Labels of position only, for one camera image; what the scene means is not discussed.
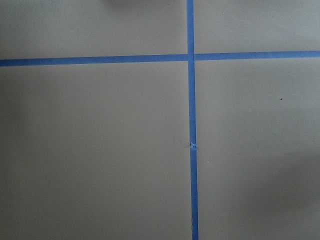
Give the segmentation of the vertical blue tape strip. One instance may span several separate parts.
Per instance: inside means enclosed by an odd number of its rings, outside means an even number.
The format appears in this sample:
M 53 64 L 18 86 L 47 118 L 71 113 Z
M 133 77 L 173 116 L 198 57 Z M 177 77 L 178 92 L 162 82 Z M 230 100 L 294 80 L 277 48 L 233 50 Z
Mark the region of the vertical blue tape strip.
M 199 239 L 194 2 L 186 1 L 192 239 Z

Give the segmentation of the horizontal blue tape strip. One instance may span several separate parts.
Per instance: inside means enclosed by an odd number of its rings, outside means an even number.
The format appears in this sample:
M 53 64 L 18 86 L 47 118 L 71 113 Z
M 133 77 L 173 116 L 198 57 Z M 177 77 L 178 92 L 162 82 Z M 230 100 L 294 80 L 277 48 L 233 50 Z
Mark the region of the horizontal blue tape strip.
M 89 57 L 57 57 L 57 58 L 23 58 L 2 59 L 1 67 L 20 66 L 53 66 L 53 65 L 88 65 L 113 63 L 152 63 L 152 62 L 187 62 L 213 60 L 246 60 L 246 59 L 288 59 L 318 58 L 320 52 L 315 51 L 264 51 L 264 52 L 226 52 L 226 53 L 195 53 L 188 54 L 156 54 L 126 56 L 89 56 Z

